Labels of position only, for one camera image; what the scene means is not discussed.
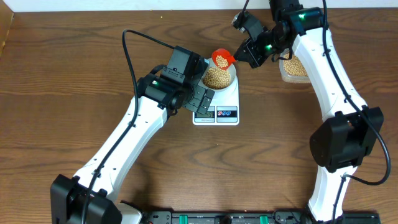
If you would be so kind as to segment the red plastic measuring scoop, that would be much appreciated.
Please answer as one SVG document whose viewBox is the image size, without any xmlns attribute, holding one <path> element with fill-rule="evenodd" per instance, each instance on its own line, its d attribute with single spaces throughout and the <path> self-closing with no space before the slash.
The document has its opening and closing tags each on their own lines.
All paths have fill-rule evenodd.
<svg viewBox="0 0 398 224">
<path fill-rule="evenodd" d="M 226 49 L 217 49 L 211 55 L 213 63 L 222 70 L 227 70 L 236 59 Z"/>
</svg>

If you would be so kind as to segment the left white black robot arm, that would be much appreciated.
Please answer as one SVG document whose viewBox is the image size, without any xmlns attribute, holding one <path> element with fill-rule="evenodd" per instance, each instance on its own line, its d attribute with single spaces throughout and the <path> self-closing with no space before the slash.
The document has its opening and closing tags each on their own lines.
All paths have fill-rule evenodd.
<svg viewBox="0 0 398 224">
<path fill-rule="evenodd" d="M 127 173 L 178 109 L 204 114 L 214 94 L 200 78 L 178 82 L 154 73 L 140 78 L 125 115 L 99 151 L 72 178 L 54 180 L 52 223 L 140 223 L 141 211 L 116 202 Z"/>
</svg>

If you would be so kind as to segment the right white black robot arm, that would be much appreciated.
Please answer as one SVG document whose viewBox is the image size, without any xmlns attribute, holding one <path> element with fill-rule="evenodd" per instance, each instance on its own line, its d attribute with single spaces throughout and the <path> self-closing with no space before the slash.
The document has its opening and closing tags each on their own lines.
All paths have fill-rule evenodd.
<svg viewBox="0 0 398 224">
<path fill-rule="evenodd" d="M 315 91 L 323 120 L 309 140 L 317 178 L 301 221 L 369 223 L 365 215 L 345 215 L 342 205 L 356 170 L 375 143 L 383 141 L 383 113 L 369 107 L 348 78 L 333 45 L 326 6 L 306 8 L 298 1 L 269 5 L 275 24 L 271 29 L 245 9 L 235 15 L 233 27 L 248 38 L 234 58 L 257 68 L 267 59 L 283 62 L 288 52 L 289 60 L 299 59 Z"/>
</svg>

